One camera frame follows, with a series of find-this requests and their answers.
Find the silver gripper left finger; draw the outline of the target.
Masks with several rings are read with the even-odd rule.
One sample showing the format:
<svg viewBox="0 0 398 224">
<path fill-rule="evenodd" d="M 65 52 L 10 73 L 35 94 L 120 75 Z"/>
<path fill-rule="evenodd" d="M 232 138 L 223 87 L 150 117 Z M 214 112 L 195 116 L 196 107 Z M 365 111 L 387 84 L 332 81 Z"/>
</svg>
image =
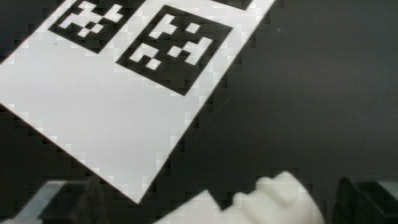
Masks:
<svg viewBox="0 0 398 224">
<path fill-rule="evenodd" d="M 17 224 L 104 224 L 104 202 L 97 183 L 47 181 L 15 215 Z"/>
</svg>

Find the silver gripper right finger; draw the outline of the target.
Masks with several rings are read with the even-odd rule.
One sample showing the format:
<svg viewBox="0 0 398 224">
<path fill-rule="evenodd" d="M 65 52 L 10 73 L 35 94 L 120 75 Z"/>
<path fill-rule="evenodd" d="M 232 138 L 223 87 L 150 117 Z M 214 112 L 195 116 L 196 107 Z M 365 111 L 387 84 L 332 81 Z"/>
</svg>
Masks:
<svg viewBox="0 0 398 224">
<path fill-rule="evenodd" d="M 339 180 L 333 224 L 398 224 L 398 179 Z"/>
</svg>

